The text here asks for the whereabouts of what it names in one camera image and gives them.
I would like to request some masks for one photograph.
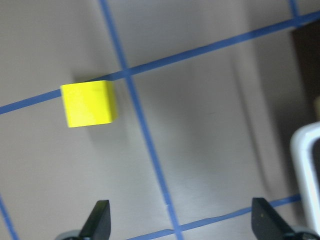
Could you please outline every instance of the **cube face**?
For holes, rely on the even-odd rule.
[[[73,83],[60,88],[69,128],[109,124],[117,117],[111,81]]]

